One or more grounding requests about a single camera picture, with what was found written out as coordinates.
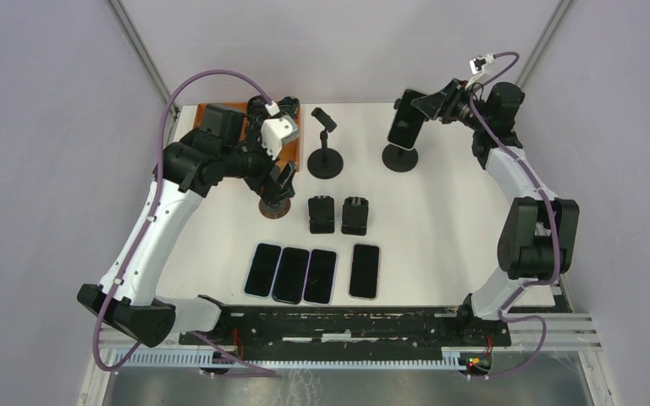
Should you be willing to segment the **light blue case phone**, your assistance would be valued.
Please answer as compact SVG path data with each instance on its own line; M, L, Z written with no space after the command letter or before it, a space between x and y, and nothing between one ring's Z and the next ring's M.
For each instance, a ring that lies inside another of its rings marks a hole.
M245 294L259 298L271 295L282 250L273 244L257 245L245 280Z

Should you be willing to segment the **wooden round base phone stand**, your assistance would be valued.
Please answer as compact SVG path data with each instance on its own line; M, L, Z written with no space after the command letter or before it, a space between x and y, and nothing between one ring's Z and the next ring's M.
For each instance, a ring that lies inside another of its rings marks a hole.
M291 208L290 198L285 198L278 203L266 204L263 200L259 201L258 209L267 219L277 220L286 216Z

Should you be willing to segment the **tall black round stand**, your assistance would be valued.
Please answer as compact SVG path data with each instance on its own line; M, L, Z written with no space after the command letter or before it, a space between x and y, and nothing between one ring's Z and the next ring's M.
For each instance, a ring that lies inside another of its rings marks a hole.
M412 170L418 163L418 153L415 148L406 151L388 143L383 149L382 161L389 170L405 173Z

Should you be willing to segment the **black angled phone stand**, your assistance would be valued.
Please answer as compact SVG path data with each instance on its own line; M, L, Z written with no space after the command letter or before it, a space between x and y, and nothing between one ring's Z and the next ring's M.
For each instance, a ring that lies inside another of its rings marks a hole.
M335 231L334 198L313 196L307 201L309 231L311 234L330 234Z

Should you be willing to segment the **black folding phone stand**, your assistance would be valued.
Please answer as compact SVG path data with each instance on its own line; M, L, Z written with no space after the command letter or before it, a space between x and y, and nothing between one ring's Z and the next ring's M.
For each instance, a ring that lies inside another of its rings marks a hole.
M350 196L344 199L342 210L341 233L365 236L369 214L369 202L366 198Z

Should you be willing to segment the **dark blue case phone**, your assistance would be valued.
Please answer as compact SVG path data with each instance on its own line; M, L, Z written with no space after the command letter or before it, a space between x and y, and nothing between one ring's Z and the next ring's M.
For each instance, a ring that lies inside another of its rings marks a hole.
M309 259L309 250L293 247L283 249L272 291L272 297L276 302L290 305L301 302Z

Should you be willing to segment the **pink case phone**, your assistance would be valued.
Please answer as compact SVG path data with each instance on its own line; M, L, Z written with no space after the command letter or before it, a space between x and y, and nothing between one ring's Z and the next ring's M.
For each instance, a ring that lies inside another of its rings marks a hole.
M375 245L355 244L353 248L349 295L375 299L379 280L380 249Z

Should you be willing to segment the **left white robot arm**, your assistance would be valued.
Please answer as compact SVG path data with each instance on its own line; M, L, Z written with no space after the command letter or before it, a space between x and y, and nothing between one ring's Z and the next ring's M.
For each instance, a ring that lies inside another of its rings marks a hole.
M273 107L256 115L206 105L199 126L163 149L138 225L100 282L80 287L78 302L149 348L172 333L190 331L211 344L225 343L232 322L220 315L220 305L210 299L159 298L160 276L186 223L222 180L243 179L267 213L289 210L297 165L283 162L280 154L299 136L295 116Z

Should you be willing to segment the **white case phone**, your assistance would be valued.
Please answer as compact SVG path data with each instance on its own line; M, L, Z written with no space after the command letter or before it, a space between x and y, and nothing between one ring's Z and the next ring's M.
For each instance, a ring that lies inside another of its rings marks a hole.
M412 102L424 93L407 88L403 95L395 101L395 115L387 136L387 142L400 149L411 151L415 148L417 137L422 125L428 118Z

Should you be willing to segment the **black round base clamp stand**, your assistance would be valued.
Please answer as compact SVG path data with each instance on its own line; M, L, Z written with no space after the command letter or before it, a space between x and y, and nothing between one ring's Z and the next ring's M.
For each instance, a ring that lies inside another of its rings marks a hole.
M337 124L320 107L314 108L311 115L323 126L323 130L320 132L321 146L309 155L307 169L312 176L318 179L335 178L344 169L343 157L338 151L328 146L329 135L336 130Z

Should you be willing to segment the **lilac case phone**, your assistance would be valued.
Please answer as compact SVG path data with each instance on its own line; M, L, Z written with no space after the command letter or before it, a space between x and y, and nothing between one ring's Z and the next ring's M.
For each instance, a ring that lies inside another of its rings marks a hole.
M337 260L338 256L334 251L313 250L311 252L303 292L303 300L306 303L328 305L331 302Z

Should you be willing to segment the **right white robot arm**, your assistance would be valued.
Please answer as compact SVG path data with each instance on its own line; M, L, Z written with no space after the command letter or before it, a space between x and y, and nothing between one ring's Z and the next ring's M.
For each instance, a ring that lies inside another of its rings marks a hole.
M497 245L498 266L464 306L469 314L455 322L455 335L466 345L480 343L488 321L506 321L511 306L529 288L555 283L569 270L580 208L553 192L526 158L515 117L526 95L499 82L485 100L479 85L452 80L442 90L414 98L410 105L426 120L461 123L471 129L471 151L510 203Z

